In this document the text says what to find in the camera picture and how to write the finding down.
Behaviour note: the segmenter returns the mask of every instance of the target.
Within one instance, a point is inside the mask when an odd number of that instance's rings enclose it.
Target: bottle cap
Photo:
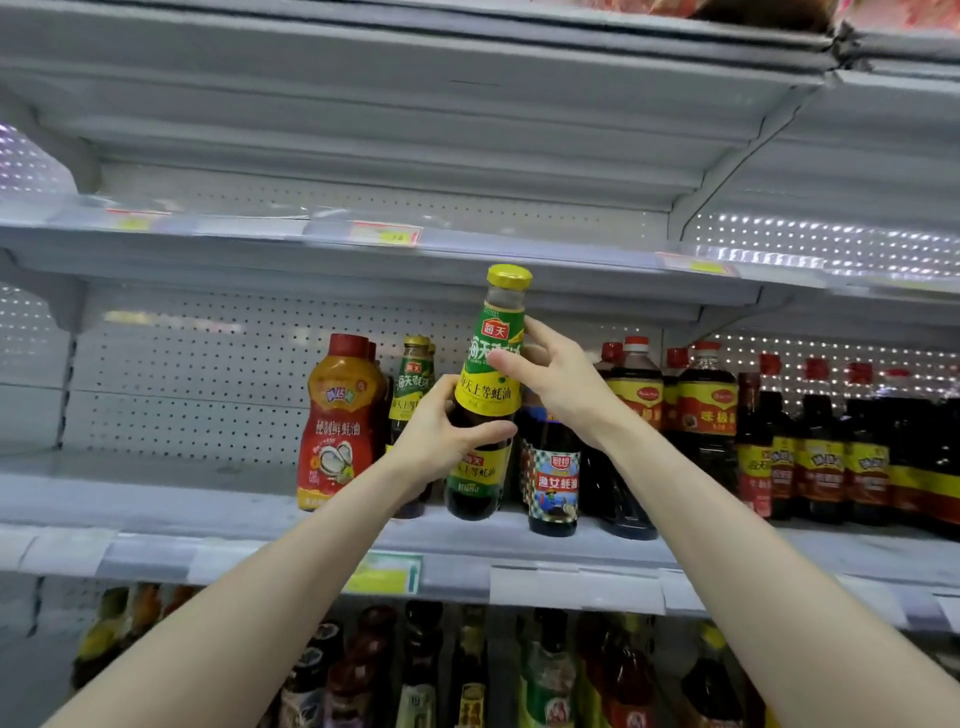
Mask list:
[[[690,366],[690,352],[686,348],[666,350],[666,366],[668,369],[686,369]]]
[[[533,282],[534,276],[526,268],[510,263],[497,263],[487,271],[487,280],[497,288],[508,291],[525,291]]]
[[[779,376],[782,371],[783,362],[778,354],[765,352],[760,355],[760,373],[763,376]]]
[[[366,336],[352,333],[331,333],[330,345],[326,352],[331,356],[355,356],[366,359],[370,349],[370,340]]]

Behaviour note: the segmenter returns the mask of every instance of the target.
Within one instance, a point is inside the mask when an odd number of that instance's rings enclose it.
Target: dark sauce bottle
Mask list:
[[[490,287],[470,341],[450,413],[456,427],[512,420],[520,408],[520,384],[487,363],[493,349],[519,352],[523,343],[523,294],[533,277],[518,265],[493,265]],[[446,507],[457,518],[481,521],[499,507],[513,438],[471,450],[446,479]]]

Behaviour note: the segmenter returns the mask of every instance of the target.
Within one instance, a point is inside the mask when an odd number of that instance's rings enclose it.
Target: shelf bracket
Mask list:
[[[100,190],[100,160],[89,142],[43,127],[36,118],[36,110],[2,85],[0,114],[4,121],[70,171],[79,193],[92,195]]]
[[[85,280],[61,273],[25,271],[16,264],[10,251],[3,248],[0,248],[0,280],[40,296],[50,306],[50,315],[58,328],[80,333],[86,301]]]

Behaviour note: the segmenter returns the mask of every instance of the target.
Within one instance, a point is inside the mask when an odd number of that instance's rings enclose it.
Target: finger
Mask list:
[[[494,420],[476,427],[465,427],[459,432],[464,444],[464,452],[507,440],[514,435],[516,435],[516,425],[509,420]]]
[[[536,344],[527,344],[520,351],[520,354],[527,361],[532,361],[534,364],[540,364],[542,367],[550,366],[550,354],[547,353],[547,350]]]
[[[494,349],[487,354],[487,363],[500,374],[517,379],[532,390],[539,390],[538,384],[546,372],[544,367],[527,361],[518,353],[508,352],[506,349]]]

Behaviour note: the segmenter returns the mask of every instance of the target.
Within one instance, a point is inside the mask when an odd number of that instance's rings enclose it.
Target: right hand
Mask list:
[[[523,347],[523,356],[494,349],[487,354],[488,363],[530,387],[547,410],[585,443],[599,448],[603,423],[622,414],[626,405],[611,392],[577,342],[529,316],[526,333],[535,346]]]

